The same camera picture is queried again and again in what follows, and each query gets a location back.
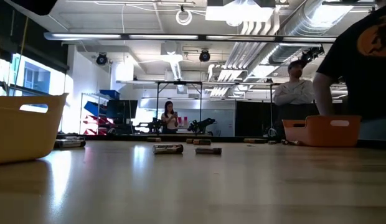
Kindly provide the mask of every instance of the woman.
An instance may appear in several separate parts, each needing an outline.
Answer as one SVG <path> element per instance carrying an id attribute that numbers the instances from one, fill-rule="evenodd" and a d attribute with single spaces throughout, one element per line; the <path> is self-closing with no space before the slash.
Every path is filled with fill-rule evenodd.
<path id="1" fill-rule="evenodd" d="M 166 102 L 164 113 L 161 115 L 161 121 L 165 123 L 162 128 L 163 134 L 176 134 L 178 113 L 174 113 L 174 105 L 171 101 Z"/>

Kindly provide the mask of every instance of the security camera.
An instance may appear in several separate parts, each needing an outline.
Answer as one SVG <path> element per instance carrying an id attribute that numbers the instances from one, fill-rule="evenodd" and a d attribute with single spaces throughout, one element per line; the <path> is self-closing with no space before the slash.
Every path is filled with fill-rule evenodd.
<path id="1" fill-rule="evenodd" d="M 199 59 L 201 62 L 208 62 L 210 60 L 210 53 L 208 50 L 202 50 Z"/>
<path id="2" fill-rule="evenodd" d="M 99 53 L 99 56 L 98 58 L 96 58 L 96 63 L 98 65 L 106 65 L 108 59 L 107 59 L 107 56 L 106 56 L 106 53 Z"/>

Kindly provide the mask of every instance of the yellow basket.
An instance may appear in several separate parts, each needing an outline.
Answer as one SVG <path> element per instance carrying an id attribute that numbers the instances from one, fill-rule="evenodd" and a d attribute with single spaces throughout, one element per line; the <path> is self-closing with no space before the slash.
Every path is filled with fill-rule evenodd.
<path id="1" fill-rule="evenodd" d="M 0 96 L 0 164 L 38 159 L 54 147 L 67 94 Z M 22 105 L 47 105 L 46 113 L 21 111 Z"/>

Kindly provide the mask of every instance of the orange logo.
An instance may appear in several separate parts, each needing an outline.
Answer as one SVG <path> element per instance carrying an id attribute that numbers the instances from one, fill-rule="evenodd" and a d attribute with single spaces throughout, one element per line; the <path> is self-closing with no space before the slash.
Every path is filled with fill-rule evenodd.
<path id="1" fill-rule="evenodd" d="M 365 56 L 386 57 L 386 16 L 359 36 L 357 49 Z"/>

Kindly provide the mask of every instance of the blue object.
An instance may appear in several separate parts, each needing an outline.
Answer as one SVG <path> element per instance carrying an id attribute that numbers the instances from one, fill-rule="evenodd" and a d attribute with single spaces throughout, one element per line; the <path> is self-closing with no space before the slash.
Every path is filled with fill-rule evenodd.
<path id="1" fill-rule="evenodd" d="M 114 100 L 119 100 L 120 99 L 120 93 L 118 93 L 115 90 L 99 90 L 101 94 L 108 95 Z"/>
<path id="2" fill-rule="evenodd" d="M 94 116 L 98 116 L 98 104 L 88 101 L 84 106 L 84 109 L 89 111 Z M 107 109 L 104 106 L 100 106 L 99 114 L 102 116 L 106 116 Z"/>

